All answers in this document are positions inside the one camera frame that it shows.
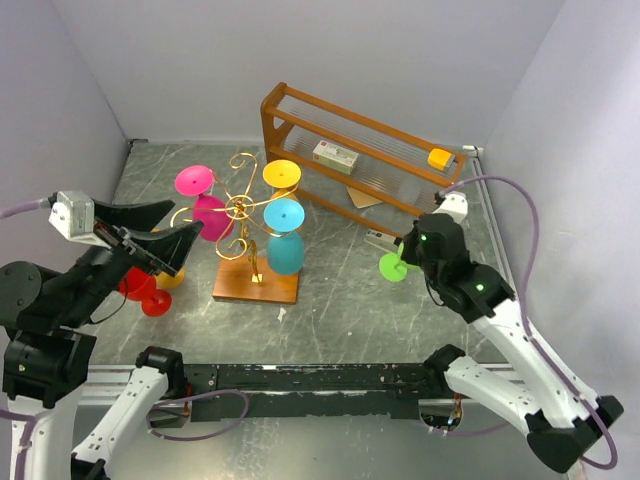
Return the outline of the green plastic wine glass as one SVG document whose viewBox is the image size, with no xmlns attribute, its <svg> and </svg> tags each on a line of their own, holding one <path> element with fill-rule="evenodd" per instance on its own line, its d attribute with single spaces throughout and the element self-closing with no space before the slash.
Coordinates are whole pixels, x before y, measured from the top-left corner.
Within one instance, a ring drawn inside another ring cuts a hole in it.
<svg viewBox="0 0 640 480">
<path fill-rule="evenodd" d="M 397 253 L 384 254 L 378 262 L 378 268 L 383 278 L 392 283 L 402 282 L 411 272 L 419 270 L 418 266 L 403 261 Z"/>
</svg>

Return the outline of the red plastic wine glass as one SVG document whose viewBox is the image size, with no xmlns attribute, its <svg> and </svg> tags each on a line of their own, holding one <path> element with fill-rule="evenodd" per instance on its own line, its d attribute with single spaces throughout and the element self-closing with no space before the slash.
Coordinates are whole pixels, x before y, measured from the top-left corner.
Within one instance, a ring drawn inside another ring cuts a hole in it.
<svg viewBox="0 0 640 480">
<path fill-rule="evenodd" d="M 157 286 L 156 277 L 137 267 L 121 280 L 118 292 L 128 300 L 138 302 L 148 317 L 160 317 L 172 306 L 171 294 Z"/>
</svg>

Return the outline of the pink plastic wine glass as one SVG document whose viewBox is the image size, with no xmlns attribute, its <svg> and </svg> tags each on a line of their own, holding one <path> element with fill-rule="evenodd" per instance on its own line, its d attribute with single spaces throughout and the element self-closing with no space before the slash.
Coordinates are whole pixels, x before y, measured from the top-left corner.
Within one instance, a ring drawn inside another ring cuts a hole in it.
<svg viewBox="0 0 640 480">
<path fill-rule="evenodd" d="M 195 197 L 192 219 L 201 221 L 200 236 L 209 242 L 225 239 L 233 232 L 233 223 L 227 215 L 225 203 L 211 194 L 216 176 L 204 165 L 192 165 L 183 169 L 175 179 L 175 188 L 183 196 Z"/>
</svg>

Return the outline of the blue plastic wine glass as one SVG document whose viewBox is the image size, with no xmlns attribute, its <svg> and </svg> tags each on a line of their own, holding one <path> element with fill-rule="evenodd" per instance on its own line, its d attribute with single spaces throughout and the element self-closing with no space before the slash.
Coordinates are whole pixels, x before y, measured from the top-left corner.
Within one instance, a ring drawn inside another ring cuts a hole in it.
<svg viewBox="0 0 640 480">
<path fill-rule="evenodd" d="M 267 241 L 267 261 L 275 273 L 293 275 L 302 269 L 305 245 L 297 230 L 304 220 L 304 209 L 295 200 L 274 200 L 265 208 L 264 221 L 273 231 Z"/>
</svg>

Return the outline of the yellow plastic wine glass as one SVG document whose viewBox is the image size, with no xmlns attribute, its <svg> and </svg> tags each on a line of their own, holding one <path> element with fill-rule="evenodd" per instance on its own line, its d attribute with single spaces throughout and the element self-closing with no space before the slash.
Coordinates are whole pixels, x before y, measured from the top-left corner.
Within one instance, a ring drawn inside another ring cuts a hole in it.
<svg viewBox="0 0 640 480">
<path fill-rule="evenodd" d="M 263 180 L 274 189 L 271 200 L 284 198 L 298 201 L 295 191 L 301 177 L 300 167 L 286 159 L 269 162 L 263 169 Z"/>
</svg>

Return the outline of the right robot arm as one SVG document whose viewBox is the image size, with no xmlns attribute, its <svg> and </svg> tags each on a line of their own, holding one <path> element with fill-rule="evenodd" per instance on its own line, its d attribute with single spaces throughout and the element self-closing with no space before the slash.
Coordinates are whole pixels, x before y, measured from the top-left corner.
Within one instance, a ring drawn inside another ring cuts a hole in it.
<svg viewBox="0 0 640 480">
<path fill-rule="evenodd" d="M 613 395 L 599 395 L 559 358 L 522 317 L 500 273 L 471 259 L 462 227 L 445 213 L 423 214 L 403 238 L 401 258 L 418 267 L 442 306 L 460 315 L 498 348 L 523 381 L 518 387 L 447 345 L 427 360 L 426 390 L 473 399 L 517 429 L 535 456 L 564 474 L 621 417 Z"/>
</svg>

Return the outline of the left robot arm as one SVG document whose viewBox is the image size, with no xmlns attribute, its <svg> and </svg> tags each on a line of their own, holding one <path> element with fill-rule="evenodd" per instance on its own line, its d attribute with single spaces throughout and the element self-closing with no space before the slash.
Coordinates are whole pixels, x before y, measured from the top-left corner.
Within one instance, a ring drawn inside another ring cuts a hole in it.
<svg viewBox="0 0 640 480">
<path fill-rule="evenodd" d="M 160 399 L 183 401 L 190 390 L 182 355 L 150 347 L 141 353 L 125 392 L 109 410 L 107 432 L 74 445 L 73 422 L 96 343 L 81 332 L 128 273 L 176 274 L 202 230 L 194 221 L 158 230 L 173 208 L 163 200 L 107 205 L 79 192 L 57 192 L 2 211 L 3 218 L 46 208 L 50 223 L 87 245 L 66 272 L 15 261 L 1 270 L 1 324 L 9 336 L 1 412 L 12 424 L 14 479 L 104 479 L 117 449 Z"/>
</svg>

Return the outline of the orange plastic wine glass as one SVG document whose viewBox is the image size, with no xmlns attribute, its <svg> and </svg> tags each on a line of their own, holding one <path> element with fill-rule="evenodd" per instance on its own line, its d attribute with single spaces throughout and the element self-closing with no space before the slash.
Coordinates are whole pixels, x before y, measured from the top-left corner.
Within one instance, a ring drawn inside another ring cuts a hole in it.
<svg viewBox="0 0 640 480">
<path fill-rule="evenodd" d="M 156 285 L 161 289 L 173 289 L 179 287 L 185 280 L 185 269 L 180 269 L 175 275 L 161 272 L 155 276 Z"/>
</svg>

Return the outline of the wooden rack base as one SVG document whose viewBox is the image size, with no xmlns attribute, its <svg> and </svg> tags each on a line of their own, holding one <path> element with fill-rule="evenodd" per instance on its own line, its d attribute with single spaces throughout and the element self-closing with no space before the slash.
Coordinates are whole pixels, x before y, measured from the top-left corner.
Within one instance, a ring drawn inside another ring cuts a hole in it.
<svg viewBox="0 0 640 480">
<path fill-rule="evenodd" d="M 222 259 L 217 271 L 212 297 L 215 300 L 241 300 L 278 304 L 295 304 L 299 274 L 280 275 L 268 265 L 267 258 L 257 258 L 261 282 L 254 282 L 253 264 L 249 260 Z"/>
</svg>

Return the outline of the wooden shelf rack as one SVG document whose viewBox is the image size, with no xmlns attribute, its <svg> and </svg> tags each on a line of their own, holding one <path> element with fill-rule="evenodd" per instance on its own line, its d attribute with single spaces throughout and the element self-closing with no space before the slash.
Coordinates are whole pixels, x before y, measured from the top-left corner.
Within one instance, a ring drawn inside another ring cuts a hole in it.
<svg viewBox="0 0 640 480">
<path fill-rule="evenodd" d="M 435 144 L 346 108 L 279 83 L 260 107 L 266 158 L 287 159 L 302 169 L 298 193 L 368 228 L 402 235 L 412 220 L 435 209 L 436 191 L 454 184 L 466 155 L 445 171 L 430 167 Z M 350 175 L 316 162 L 312 151 L 320 140 L 359 154 Z M 346 187 L 382 201 L 357 209 Z"/>
</svg>

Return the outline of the yellow grey box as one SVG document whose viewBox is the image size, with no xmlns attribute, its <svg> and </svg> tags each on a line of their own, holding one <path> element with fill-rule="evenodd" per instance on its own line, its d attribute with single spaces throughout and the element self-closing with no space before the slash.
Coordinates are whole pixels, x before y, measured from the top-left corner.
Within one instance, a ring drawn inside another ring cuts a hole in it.
<svg viewBox="0 0 640 480">
<path fill-rule="evenodd" d="M 430 167 L 445 171 L 455 160 L 456 155 L 448 150 L 441 148 L 432 149 L 427 157 L 427 163 Z"/>
</svg>

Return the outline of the tan cardboard piece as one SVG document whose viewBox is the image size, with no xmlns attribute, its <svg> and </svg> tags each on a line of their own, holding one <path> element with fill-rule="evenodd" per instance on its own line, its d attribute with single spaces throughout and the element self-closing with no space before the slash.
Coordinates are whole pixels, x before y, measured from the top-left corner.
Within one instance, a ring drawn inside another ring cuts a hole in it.
<svg viewBox="0 0 640 480">
<path fill-rule="evenodd" d="M 371 206 L 375 206 L 375 205 L 379 205 L 382 203 L 381 200 L 368 195 L 360 190 L 357 190 L 353 187 L 347 186 L 346 187 L 347 190 L 347 194 L 349 195 L 349 198 L 351 199 L 353 205 L 357 208 L 357 209 L 364 209 L 364 208 L 368 208 Z"/>
</svg>

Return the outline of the small white card box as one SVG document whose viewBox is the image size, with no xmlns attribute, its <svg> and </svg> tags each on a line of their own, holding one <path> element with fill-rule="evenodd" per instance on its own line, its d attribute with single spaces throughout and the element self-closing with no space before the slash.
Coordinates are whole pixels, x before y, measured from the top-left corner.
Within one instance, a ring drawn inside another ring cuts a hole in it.
<svg viewBox="0 0 640 480">
<path fill-rule="evenodd" d="M 357 163 L 359 154 L 343 146 L 320 140 L 312 151 L 313 159 L 345 175 L 350 175 Z"/>
</svg>

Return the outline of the aluminium frame rail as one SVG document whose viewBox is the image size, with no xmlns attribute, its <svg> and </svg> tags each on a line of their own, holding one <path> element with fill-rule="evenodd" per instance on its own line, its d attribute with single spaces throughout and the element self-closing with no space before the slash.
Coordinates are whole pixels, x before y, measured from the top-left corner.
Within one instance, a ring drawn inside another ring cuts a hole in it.
<svg viewBox="0 0 640 480">
<path fill-rule="evenodd" d="M 512 273 L 505 243 L 499 225 L 498 215 L 494 208 L 491 193 L 507 193 L 511 200 L 516 200 L 517 207 L 524 208 L 524 219 L 531 220 L 530 207 L 522 193 L 509 183 L 497 180 L 477 180 L 462 187 L 462 192 L 469 197 L 469 217 L 465 223 L 471 240 L 474 259 L 493 266 L 507 281 L 515 293 L 519 292 L 520 280 Z M 477 338 L 477 344 L 465 345 L 467 353 L 480 364 L 489 369 L 505 372 L 513 368 L 498 348 L 486 338 Z"/>
</svg>

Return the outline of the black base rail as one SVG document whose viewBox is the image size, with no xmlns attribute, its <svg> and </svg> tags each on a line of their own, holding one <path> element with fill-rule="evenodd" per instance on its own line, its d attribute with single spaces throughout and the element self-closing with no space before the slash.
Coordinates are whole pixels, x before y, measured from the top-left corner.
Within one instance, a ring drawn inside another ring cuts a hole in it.
<svg viewBox="0 0 640 480">
<path fill-rule="evenodd" d="M 424 363 L 155 365 L 168 376 L 164 398 L 186 401 L 194 422 L 368 415 L 441 420 L 438 403 L 454 398 Z"/>
</svg>

